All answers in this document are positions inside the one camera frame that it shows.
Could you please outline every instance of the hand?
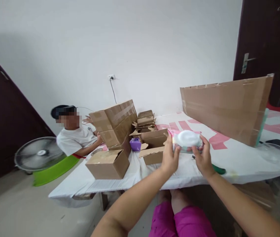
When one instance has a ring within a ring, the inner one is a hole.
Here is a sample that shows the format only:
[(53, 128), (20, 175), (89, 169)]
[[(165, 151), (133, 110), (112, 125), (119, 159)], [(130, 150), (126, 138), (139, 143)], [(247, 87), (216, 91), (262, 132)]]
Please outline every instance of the hand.
[(202, 153), (200, 154), (199, 151), (197, 150), (197, 147), (195, 146), (193, 146), (192, 149), (195, 155), (196, 164), (199, 171), (206, 179), (208, 179), (216, 172), (211, 164), (210, 144), (204, 136), (200, 135), (200, 138), (202, 142), (205, 144)]
[(91, 123), (91, 124), (93, 124), (93, 121), (92, 121), (92, 119), (91, 119), (91, 117), (90, 116), (85, 116), (86, 118), (85, 119), (83, 119), (82, 120), (82, 122), (85, 122), (85, 123)]
[(165, 143), (163, 151), (163, 161), (161, 165), (161, 169), (163, 169), (169, 175), (172, 175), (178, 168), (178, 157), (180, 149), (180, 146), (176, 147), (175, 153), (173, 154), (172, 136), (169, 135)]
[(103, 138), (101, 137), (100, 133), (97, 133), (97, 141), (99, 142), (99, 144), (103, 143)]

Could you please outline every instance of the dark wooden door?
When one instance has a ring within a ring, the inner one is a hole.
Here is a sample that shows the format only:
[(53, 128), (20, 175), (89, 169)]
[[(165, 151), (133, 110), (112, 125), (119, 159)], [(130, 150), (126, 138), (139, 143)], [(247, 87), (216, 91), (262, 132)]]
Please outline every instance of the dark wooden door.
[(280, 0), (243, 0), (233, 80), (270, 73), (269, 102), (280, 107)]
[(55, 135), (0, 66), (0, 176), (14, 168), (22, 145), (45, 136)]

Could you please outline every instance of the power cord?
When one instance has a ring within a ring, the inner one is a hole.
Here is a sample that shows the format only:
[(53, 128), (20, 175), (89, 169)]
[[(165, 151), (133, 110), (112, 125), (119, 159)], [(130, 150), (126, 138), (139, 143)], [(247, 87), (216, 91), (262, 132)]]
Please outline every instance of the power cord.
[(91, 109), (89, 109), (89, 108), (86, 108), (86, 107), (77, 107), (77, 108), (85, 108), (85, 109), (88, 109), (88, 110), (94, 112), (93, 110), (91, 110)]
[(113, 88), (113, 85), (111, 84), (111, 81), (112, 81), (113, 79), (114, 79), (113, 77), (110, 77), (109, 81), (110, 81), (111, 89), (113, 90), (115, 103), (117, 104), (117, 102), (116, 102), (116, 97), (115, 97), (115, 92), (114, 92), (114, 88)]

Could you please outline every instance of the table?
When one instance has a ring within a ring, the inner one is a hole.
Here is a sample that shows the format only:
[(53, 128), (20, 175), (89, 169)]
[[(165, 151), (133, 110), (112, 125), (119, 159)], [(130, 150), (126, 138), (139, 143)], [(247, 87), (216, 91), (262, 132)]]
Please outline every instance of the table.
[[(280, 157), (277, 163), (266, 161), (257, 148), (247, 146), (234, 139), (226, 137), (204, 124), (188, 117), (183, 112), (156, 117), (158, 129), (169, 128), (202, 132), (211, 144), (212, 163), (225, 168), (224, 178), (231, 183), (244, 184), (280, 176)], [(280, 139), (280, 112), (270, 111), (261, 141)], [(49, 198), (65, 207), (81, 207), (91, 203), (91, 200), (80, 200), (80, 196), (116, 190), (126, 190), (153, 172), (160, 164), (146, 166), (139, 152), (131, 152), (130, 166), (121, 180), (95, 180), (85, 163), (88, 155), (61, 184), (50, 194)], [(189, 154), (180, 155), (178, 170), (163, 185), (162, 189), (175, 189), (207, 184), (199, 172), (196, 162)]]

